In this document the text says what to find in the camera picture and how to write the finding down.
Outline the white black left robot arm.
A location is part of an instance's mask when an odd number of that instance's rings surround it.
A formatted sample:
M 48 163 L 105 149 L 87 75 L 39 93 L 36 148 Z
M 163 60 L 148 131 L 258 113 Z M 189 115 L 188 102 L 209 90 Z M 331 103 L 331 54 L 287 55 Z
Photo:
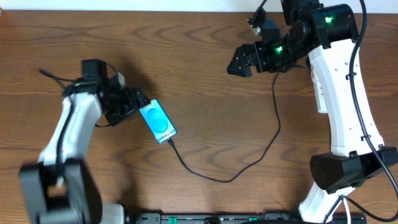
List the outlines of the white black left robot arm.
M 139 88 L 100 59 L 82 60 L 82 76 L 63 87 L 62 113 L 35 164 L 23 164 L 19 181 L 31 223 L 128 223 L 120 204 L 104 203 L 86 164 L 93 130 L 104 116 L 115 126 L 149 104 Z

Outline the blue Galaxy smartphone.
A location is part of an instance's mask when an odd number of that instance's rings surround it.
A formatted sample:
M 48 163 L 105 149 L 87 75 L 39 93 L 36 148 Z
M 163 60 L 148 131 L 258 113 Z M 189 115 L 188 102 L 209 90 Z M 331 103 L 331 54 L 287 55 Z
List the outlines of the blue Galaxy smartphone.
M 159 144 L 177 134 L 177 129 L 158 99 L 154 98 L 139 111 Z

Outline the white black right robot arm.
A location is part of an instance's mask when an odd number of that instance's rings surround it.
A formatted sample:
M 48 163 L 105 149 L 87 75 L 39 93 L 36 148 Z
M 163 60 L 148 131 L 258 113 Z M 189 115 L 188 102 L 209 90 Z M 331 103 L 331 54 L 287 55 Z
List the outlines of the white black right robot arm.
M 239 46 L 228 65 L 231 75 L 285 73 L 306 58 L 317 108 L 328 115 L 331 150 L 310 159 L 314 183 L 299 205 L 305 223 L 330 222 L 340 203 L 366 180 L 388 173 L 397 164 L 397 149 L 387 147 L 371 114 L 359 65 L 364 29 L 358 28 L 347 4 L 282 1 L 288 33 L 259 6 L 248 25 L 261 39 Z

